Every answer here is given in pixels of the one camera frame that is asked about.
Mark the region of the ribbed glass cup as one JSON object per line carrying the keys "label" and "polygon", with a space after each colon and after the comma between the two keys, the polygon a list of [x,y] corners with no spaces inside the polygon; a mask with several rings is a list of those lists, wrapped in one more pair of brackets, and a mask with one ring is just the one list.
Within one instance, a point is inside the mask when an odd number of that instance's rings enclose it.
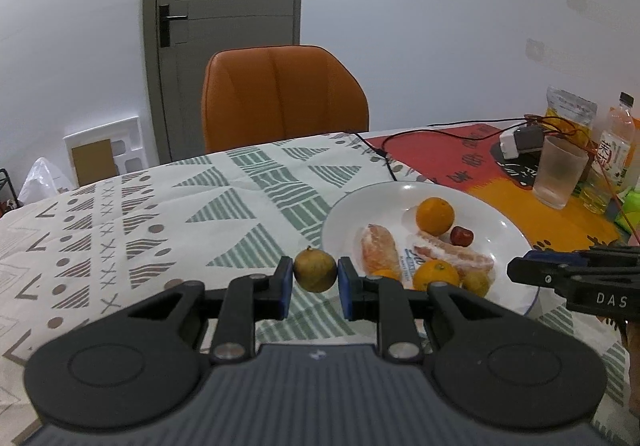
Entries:
{"label": "ribbed glass cup", "polygon": [[535,197],[546,206],[562,210],[568,203],[589,160],[574,143],[548,135],[542,145],[533,186]]}

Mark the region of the drink bottle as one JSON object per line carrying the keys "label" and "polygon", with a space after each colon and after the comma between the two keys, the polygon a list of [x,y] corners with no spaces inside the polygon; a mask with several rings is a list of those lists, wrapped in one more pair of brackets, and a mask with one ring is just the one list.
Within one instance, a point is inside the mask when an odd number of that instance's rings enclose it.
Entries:
{"label": "drink bottle", "polygon": [[605,124],[600,135],[598,156],[600,164],[619,191],[624,183],[634,145],[636,125],[631,115],[634,98],[626,93],[620,93],[618,104],[612,107],[606,115]]}

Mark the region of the grey door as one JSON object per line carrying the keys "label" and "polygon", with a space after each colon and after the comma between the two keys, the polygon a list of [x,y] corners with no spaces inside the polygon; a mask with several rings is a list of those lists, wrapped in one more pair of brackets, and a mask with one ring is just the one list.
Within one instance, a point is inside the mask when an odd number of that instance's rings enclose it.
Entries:
{"label": "grey door", "polygon": [[[158,7],[188,14],[171,23],[170,46],[158,41]],[[300,0],[141,0],[146,84],[158,159],[203,154],[201,96],[205,68],[230,49],[299,41]]]}

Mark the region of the yellow snack pouch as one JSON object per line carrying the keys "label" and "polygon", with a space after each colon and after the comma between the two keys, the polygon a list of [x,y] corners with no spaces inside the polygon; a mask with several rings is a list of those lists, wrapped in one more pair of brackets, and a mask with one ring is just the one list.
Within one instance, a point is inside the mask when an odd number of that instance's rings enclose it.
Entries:
{"label": "yellow snack pouch", "polygon": [[546,92],[546,117],[557,125],[591,134],[597,118],[598,105],[563,89],[548,87]]}

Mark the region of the peeled pomelo segment round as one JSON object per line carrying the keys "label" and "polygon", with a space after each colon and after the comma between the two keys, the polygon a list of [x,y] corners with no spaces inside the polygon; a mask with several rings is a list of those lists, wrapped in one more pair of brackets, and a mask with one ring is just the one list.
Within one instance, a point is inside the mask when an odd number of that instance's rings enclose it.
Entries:
{"label": "peeled pomelo segment round", "polygon": [[394,237],[385,226],[367,225],[361,234],[360,249],[363,270],[368,276],[382,269],[401,273]]}

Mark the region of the large orange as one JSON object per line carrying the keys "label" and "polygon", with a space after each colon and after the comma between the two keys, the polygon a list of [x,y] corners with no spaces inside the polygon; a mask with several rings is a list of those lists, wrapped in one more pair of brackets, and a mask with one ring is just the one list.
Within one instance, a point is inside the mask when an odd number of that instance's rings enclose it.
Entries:
{"label": "large orange", "polygon": [[445,283],[459,287],[460,275],[457,269],[446,261],[426,261],[414,272],[412,276],[412,287],[414,290],[425,291],[427,287],[433,283]]}
{"label": "large orange", "polygon": [[421,232],[439,237],[454,225],[454,208],[447,200],[430,197],[416,208],[416,226]]}

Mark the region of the white plastic bag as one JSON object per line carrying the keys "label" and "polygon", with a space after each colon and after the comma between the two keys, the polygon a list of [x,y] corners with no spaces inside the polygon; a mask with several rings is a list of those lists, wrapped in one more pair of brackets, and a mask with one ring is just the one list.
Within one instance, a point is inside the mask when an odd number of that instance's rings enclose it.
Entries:
{"label": "white plastic bag", "polygon": [[73,191],[74,185],[66,175],[47,158],[39,157],[27,174],[26,180],[18,194],[22,205],[54,197],[58,194]]}

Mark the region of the small tangerine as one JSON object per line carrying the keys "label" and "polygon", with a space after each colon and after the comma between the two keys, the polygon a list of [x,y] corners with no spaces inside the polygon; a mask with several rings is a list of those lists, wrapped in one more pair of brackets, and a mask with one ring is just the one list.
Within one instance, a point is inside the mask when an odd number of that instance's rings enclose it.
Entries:
{"label": "small tangerine", "polygon": [[370,276],[390,278],[390,279],[393,279],[393,281],[401,281],[401,273],[398,273],[397,271],[392,269],[377,270],[371,273]]}

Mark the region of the white power adapter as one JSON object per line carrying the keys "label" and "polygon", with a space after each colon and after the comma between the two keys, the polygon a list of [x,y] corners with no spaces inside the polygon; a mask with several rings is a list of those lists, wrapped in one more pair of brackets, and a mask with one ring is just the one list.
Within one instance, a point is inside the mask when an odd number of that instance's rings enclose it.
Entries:
{"label": "white power adapter", "polygon": [[504,131],[499,136],[499,146],[506,160],[518,159],[525,154],[537,153],[544,145],[544,129],[539,125],[523,125]]}

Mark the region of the white foam packaging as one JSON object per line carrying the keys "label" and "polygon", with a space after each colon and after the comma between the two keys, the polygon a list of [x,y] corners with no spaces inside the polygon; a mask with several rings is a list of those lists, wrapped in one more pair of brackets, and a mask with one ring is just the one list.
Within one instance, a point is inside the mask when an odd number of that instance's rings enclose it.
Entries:
{"label": "white foam packaging", "polygon": [[63,141],[79,186],[148,166],[138,117],[66,135]]}

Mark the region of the peeled pomelo segment long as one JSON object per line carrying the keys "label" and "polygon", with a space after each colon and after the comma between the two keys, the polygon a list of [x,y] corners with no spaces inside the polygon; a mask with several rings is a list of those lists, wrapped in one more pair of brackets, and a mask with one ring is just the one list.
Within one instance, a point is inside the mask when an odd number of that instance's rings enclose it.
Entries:
{"label": "peeled pomelo segment long", "polygon": [[491,257],[482,255],[469,248],[458,247],[424,232],[412,237],[412,247],[416,255],[424,261],[442,260],[454,266],[460,278],[469,271],[490,273],[495,262]]}

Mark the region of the red orange table mat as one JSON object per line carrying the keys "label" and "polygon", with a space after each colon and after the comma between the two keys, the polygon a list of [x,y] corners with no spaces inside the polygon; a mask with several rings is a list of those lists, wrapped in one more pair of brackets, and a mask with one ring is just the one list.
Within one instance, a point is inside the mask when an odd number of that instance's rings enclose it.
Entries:
{"label": "red orange table mat", "polygon": [[526,181],[529,170],[510,177],[491,150],[497,129],[486,123],[439,131],[396,133],[391,139],[371,136],[393,162],[402,162],[421,177],[468,193],[506,215],[533,248],[555,251],[615,245],[625,240],[613,222],[588,211],[579,198],[570,197],[562,210],[541,203]]}

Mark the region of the green-brown round fruit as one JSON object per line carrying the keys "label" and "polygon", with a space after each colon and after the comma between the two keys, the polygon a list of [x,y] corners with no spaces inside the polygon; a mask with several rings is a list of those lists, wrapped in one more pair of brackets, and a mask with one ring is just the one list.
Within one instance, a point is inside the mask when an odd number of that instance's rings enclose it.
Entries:
{"label": "green-brown round fruit", "polygon": [[300,288],[321,293],[329,290],[337,278],[334,258],[320,249],[307,247],[294,259],[293,272]]}
{"label": "green-brown round fruit", "polygon": [[491,279],[484,271],[469,271],[464,274],[460,287],[475,296],[484,298],[491,287]]}

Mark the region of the small red fruit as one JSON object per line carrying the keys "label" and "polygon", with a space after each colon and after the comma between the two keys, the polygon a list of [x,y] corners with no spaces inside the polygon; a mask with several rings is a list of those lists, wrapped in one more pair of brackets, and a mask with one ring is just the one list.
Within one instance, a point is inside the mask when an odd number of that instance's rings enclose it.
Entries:
{"label": "small red fruit", "polygon": [[458,247],[469,247],[474,240],[474,233],[463,226],[454,226],[449,233],[450,244]]}

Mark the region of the black metal rack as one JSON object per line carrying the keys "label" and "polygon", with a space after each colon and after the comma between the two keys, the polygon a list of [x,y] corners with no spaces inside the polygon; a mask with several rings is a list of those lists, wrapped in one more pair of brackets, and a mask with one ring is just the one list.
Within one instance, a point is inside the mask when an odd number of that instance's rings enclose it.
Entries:
{"label": "black metal rack", "polygon": [[0,214],[5,215],[7,212],[15,210],[21,206],[20,201],[17,198],[17,193],[11,181],[8,171],[6,169],[0,169],[0,192],[1,192],[1,205]]}

